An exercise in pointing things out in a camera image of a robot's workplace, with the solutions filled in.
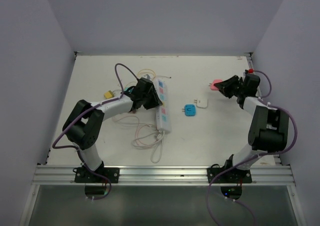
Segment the white power strip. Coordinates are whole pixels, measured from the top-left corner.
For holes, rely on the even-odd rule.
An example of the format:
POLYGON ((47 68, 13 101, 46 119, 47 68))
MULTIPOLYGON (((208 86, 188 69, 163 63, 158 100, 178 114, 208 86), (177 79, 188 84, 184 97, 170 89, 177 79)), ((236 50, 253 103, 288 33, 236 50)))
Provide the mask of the white power strip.
POLYGON ((156 128, 160 132, 169 134, 172 132, 168 87, 166 83, 159 78, 154 80, 155 89, 162 105, 155 108, 156 128))

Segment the white plug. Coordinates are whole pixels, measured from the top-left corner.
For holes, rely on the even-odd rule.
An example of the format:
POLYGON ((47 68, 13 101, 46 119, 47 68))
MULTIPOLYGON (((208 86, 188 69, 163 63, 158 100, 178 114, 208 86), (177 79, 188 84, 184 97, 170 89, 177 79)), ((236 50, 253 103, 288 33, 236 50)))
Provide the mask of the white plug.
POLYGON ((208 107, 208 99, 206 97, 199 97, 193 101, 195 106, 199 109, 206 109, 208 107))

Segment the blue plug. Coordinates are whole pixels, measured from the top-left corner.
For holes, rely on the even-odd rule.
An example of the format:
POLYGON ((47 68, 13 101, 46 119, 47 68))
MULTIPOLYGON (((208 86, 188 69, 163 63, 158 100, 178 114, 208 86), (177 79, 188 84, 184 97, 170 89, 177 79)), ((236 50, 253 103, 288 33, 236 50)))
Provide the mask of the blue plug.
POLYGON ((182 108, 182 112, 186 117, 194 117, 196 115, 196 105, 195 104, 185 104, 182 108))

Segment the yellow charger plug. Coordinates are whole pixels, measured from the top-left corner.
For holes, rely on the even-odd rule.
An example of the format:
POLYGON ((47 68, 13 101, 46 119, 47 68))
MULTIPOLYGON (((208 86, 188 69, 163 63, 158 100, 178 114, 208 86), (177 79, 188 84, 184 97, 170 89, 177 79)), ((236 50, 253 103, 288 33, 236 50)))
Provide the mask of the yellow charger plug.
POLYGON ((109 99, 114 98, 116 95, 115 95, 115 93, 114 93, 113 91, 109 90, 109 91, 105 92, 105 93, 103 94, 103 96, 104 96, 104 98, 105 98, 106 100, 109 100, 109 99))

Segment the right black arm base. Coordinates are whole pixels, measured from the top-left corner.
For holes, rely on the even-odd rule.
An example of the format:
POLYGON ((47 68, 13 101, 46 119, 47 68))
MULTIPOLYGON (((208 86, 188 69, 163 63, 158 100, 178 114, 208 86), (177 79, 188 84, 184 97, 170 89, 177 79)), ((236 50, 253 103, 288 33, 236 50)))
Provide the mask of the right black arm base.
MULTIPOLYGON (((208 183, 224 171, 226 171, 225 167, 218 167, 217 164, 208 167, 206 169, 208 183)), ((213 181, 214 184, 250 184, 252 182, 250 170, 240 170, 237 168, 221 174, 213 181)))

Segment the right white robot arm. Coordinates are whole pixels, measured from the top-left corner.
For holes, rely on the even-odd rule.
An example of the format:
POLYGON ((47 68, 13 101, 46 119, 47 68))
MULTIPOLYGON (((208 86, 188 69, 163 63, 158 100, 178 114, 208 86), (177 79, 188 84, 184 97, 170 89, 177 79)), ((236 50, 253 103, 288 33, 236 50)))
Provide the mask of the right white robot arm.
POLYGON ((235 182, 241 171, 248 171, 260 157, 279 153, 287 146, 289 115, 262 102, 257 96, 260 82, 259 76, 247 73, 213 84, 223 96, 236 97, 239 107, 252 116, 247 144, 231 155, 223 167, 222 175, 227 182, 235 182))

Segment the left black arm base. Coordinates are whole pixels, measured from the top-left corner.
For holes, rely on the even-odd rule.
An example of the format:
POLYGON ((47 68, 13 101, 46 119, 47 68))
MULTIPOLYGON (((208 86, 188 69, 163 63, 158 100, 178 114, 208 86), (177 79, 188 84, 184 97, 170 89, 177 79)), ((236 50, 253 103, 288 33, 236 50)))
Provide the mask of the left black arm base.
POLYGON ((99 167, 94 173, 89 172, 84 166, 72 169, 75 173, 74 182, 82 184, 117 184, 119 182, 120 169, 118 167, 99 167))

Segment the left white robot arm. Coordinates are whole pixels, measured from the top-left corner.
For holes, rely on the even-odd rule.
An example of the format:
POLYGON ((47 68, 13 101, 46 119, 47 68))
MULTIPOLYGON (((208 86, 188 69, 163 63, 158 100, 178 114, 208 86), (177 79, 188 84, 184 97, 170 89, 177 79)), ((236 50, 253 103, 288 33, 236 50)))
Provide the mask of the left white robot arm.
POLYGON ((103 102, 78 101, 62 127, 62 132, 78 148, 81 161, 88 167, 86 176, 92 182, 103 179, 103 161, 98 154, 96 141, 102 123, 116 115, 129 113, 143 107, 146 110, 163 105, 161 83, 140 78, 136 85, 127 88, 120 96, 103 102))

